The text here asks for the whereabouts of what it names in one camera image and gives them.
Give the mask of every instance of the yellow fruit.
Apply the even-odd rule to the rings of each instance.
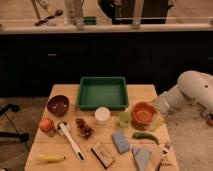
[[[65,158],[65,156],[57,154],[39,154],[37,156],[37,160],[45,163],[60,162],[63,161]]]

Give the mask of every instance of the brown bowl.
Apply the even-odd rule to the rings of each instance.
[[[157,113],[154,106],[146,102],[139,102],[132,108],[132,120],[140,125],[149,125],[152,123],[153,117]]]
[[[64,116],[69,108],[69,99],[63,95],[51,98],[47,103],[47,109],[55,116]]]

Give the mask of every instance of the wooden table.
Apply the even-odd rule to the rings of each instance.
[[[73,139],[79,144],[83,154],[85,155],[86,161],[80,162],[78,160],[65,137],[57,134],[51,138],[48,137],[43,132],[41,132],[40,129],[38,129],[25,166],[25,170],[27,171],[105,170],[90,150],[91,146],[97,142],[101,142],[115,159],[115,162],[108,168],[108,170],[110,171],[137,170],[131,150],[125,152],[124,154],[119,154],[117,152],[111,138],[111,134],[116,130],[122,130],[124,132],[125,137],[131,146],[134,145],[137,147],[147,147],[152,152],[147,170],[153,170],[153,168],[157,165],[162,155],[162,150],[160,147],[162,147],[166,142],[171,142],[166,124],[159,127],[155,132],[152,132],[152,134],[158,137],[160,142],[159,146],[150,140],[132,139],[131,138],[132,133],[138,130],[136,130],[131,125],[129,125],[127,128],[119,127],[117,118],[117,114],[119,113],[119,111],[111,112],[110,120],[105,126],[100,126],[95,123],[94,111],[80,111],[76,107],[76,97],[78,94],[78,89],[79,85],[66,85],[66,84],[54,85],[49,98],[56,95],[67,96],[70,100],[69,110],[65,116],[59,118],[49,113],[49,111],[45,108],[43,116],[52,118],[54,120],[55,125],[57,125],[57,123],[61,120],[68,122],[68,124],[71,127],[70,129],[71,135]],[[127,91],[129,98],[129,107],[126,108],[126,111],[130,111],[132,106],[139,101],[150,102],[156,99],[157,97],[155,87],[153,85],[128,85]],[[90,137],[88,140],[85,140],[82,137],[78,136],[79,133],[75,123],[75,119],[77,117],[83,118],[86,121],[86,123],[94,129],[92,137]],[[61,154],[66,156],[66,159],[58,163],[42,164],[36,160],[37,155],[40,153]],[[169,150],[165,162],[166,163],[161,167],[161,171],[179,170],[175,153],[173,151],[173,147],[171,147],[171,149]]]

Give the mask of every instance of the blue sponge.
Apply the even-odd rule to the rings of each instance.
[[[120,154],[130,149],[129,143],[125,139],[123,132],[121,131],[114,132],[112,134],[112,139]]]

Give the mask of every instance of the fork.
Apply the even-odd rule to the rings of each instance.
[[[171,144],[170,144],[170,143],[166,143],[166,144],[164,145],[164,147],[163,147],[163,155],[162,155],[162,157],[161,157],[161,159],[160,159],[160,162],[158,163],[158,165],[157,165],[155,171],[159,171],[159,170],[160,170],[160,167],[161,167],[161,165],[162,165],[163,159],[166,157],[166,154],[169,152],[170,147],[171,147]]]

